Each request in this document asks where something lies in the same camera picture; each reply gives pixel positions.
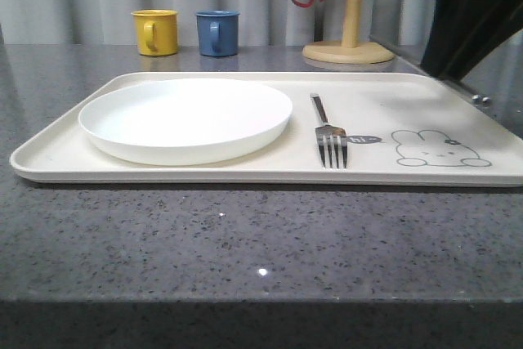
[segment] blue mug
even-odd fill
[[[204,56],[231,56],[238,53],[237,11],[209,10],[196,13],[199,53]]]

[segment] tray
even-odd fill
[[[293,101],[284,133],[254,153],[219,163],[164,167],[126,162],[94,147],[77,116],[90,100],[132,84],[172,78],[234,78],[279,89]],[[310,93],[349,135],[349,168],[320,164]],[[135,73],[121,75],[11,155],[38,182],[326,183],[521,186],[523,141],[433,78],[366,73]]]

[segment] black object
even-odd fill
[[[421,67],[461,80],[499,44],[523,28],[523,0],[436,0]]]

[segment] gray speckled countertop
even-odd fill
[[[8,163],[117,75],[330,71],[300,49],[0,46],[3,303],[520,302],[521,188],[44,185]],[[417,72],[401,59],[333,71]]]

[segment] bunny drawing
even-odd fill
[[[394,131],[392,139],[398,143],[396,151],[400,155],[399,165],[421,167],[489,167],[490,161],[482,159],[468,146],[450,138],[441,131],[422,130],[420,132]]]

